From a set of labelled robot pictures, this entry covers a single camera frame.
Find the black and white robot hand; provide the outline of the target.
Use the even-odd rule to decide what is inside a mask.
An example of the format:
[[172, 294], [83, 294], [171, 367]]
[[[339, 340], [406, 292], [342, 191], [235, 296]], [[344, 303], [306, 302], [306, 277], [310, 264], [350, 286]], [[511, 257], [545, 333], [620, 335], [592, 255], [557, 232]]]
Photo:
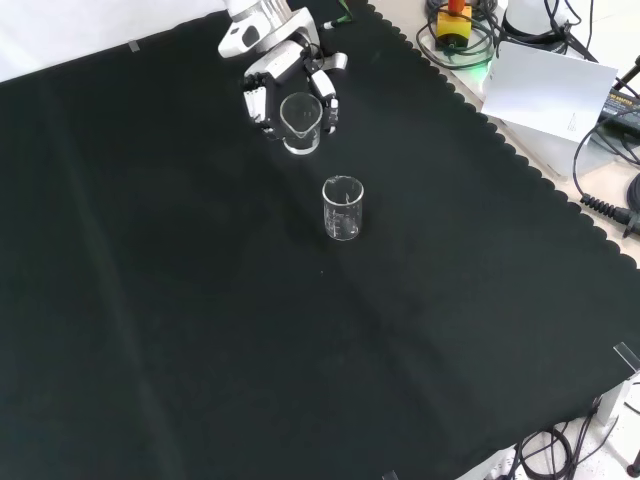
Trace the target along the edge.
[[325, 56], [318, 45], [296, 35], [271, 49], [244, 73], [243, 98], [249, 119], [271, 139], [282, 140], [282, 122], [272, 113], [274, 90], [294, 73], [303, 71], [311, 94], [321, 105], [322, 129], [333, 134], [339, 121], [339, 98], [328, 73], [344, 71], [348, 65], [346, 53]]

